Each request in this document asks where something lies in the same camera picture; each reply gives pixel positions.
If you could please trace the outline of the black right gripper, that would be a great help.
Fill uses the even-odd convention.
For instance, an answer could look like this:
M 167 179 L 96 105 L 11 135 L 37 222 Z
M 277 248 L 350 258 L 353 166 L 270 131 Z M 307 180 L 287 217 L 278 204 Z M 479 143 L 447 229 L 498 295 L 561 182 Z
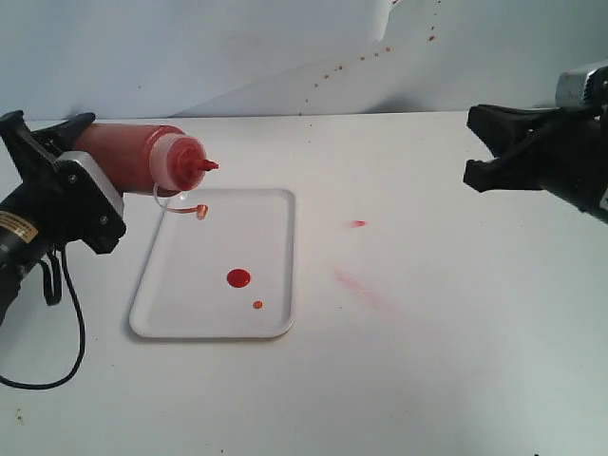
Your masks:
M 488 191 L 545 191 L 585 214 L 607 212 L 607 109 L 518 109 L 477 104 L 466 126 L 488 148 L 492 161 L 469 160 L 464 184 Z M 505 154 L 543 127 L 530 153 Z

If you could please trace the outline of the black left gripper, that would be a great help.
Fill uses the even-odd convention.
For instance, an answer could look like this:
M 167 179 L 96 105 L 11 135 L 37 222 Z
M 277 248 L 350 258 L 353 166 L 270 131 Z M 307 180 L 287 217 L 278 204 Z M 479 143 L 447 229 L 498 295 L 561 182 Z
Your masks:
M 104 197 L 81 176 L 76 183 L 54 165 L 94 124 L 81 113 L 50 127 L 30 130 L 20 110 L 1 117 L 1 139 L 22 180 L 1 202 L 1 231 L 34 252 L 82 241 L 96 254 L 111 253 L 126 232 Z

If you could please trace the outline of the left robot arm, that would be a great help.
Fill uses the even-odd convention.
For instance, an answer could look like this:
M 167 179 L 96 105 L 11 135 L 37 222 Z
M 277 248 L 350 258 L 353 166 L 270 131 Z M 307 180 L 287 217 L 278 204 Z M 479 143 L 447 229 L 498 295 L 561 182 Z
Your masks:
M 98 163 L 74 148 L 93 125 L 92 113 L 30 130 L 22 111 L 1 118 L 1 139 L 22 181 L 1 202 L 1 310 L 7 311 L 36 265 L 49 306 L 62 298 L 55 253 L 83 241 L 111 253 L 126 232 L 124 201 Z

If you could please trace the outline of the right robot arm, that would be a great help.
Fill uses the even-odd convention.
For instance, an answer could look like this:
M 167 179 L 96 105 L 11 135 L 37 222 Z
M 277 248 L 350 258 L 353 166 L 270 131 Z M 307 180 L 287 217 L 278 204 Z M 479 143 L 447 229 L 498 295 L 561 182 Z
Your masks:
M 466 162 L 463 182 L 483 193 L 546 191 L 607 221 L 607 111 L 478 104 L 466 126 L 492 154 Z

